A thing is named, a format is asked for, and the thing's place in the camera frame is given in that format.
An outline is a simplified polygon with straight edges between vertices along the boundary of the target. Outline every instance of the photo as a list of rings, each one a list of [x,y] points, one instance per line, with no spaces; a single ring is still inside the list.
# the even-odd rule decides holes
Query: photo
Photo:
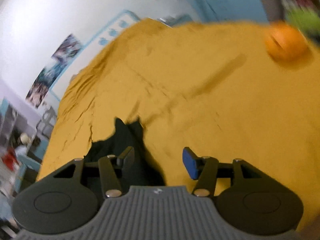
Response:
[[[40,106],[49,88],[70,63],[71,59],[80,51],[82,45],[70,34],[52,55],[52,62],[44,67],[33,82],[26,101],[36,109]]]

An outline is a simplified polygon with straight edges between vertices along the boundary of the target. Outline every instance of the metal screw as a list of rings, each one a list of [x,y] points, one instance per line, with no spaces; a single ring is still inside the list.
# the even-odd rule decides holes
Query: metal screw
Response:
[[[107,197],[120,197],[122,192],[119,189],[110,189],[106,192]]]
[[[210,191],[205,188],[198,188],[193,192],[193,195],[197,197],[207,197],[210,195]]]

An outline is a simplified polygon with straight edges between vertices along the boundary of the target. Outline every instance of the yellow cloth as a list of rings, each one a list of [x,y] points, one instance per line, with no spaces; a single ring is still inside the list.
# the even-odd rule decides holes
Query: yellow cloth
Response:
[[[88,152],[138,116],[167,185],[191,181],[182,149],[230,163],[242,158],[294,192],[301,224],[320,209],[320,53],[277,64],[265,26],[146,19],[109,44],[72,81],[59,108],[39,179]],[[223,183],[218,183],[218,190]]]

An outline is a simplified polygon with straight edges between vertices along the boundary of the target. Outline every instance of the black cloth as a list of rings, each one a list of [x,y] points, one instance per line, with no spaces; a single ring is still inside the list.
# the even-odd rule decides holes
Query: black cloth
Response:
[[[143,144],[143,128],[139,120],[124,124],[121,119],[115,119],[115,133],[105,141],[92,143],[84,162],[97,162],[109,154],[119,156],[128,146],[134,148],[134,163],[130,169],[123,171],[120,184],[124,192],[131,185],[135,186],[164,186],[161,174],[153,169],[146,161],[146,149]]]

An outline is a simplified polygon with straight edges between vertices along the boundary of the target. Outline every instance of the yellow bedsheet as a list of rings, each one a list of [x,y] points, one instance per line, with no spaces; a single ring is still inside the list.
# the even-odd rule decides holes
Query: yellow bedsheet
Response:
[[[114,117],[139,116],[167,185],[195,184],[185,146],[220,162],[243,158],[296,192],[301,224],[310,220],[320,210],[320,53],[311,45],[299,61],[277,64],[264,28],[146,19],[127,29],[66,91],[39,179],[109,137]]]

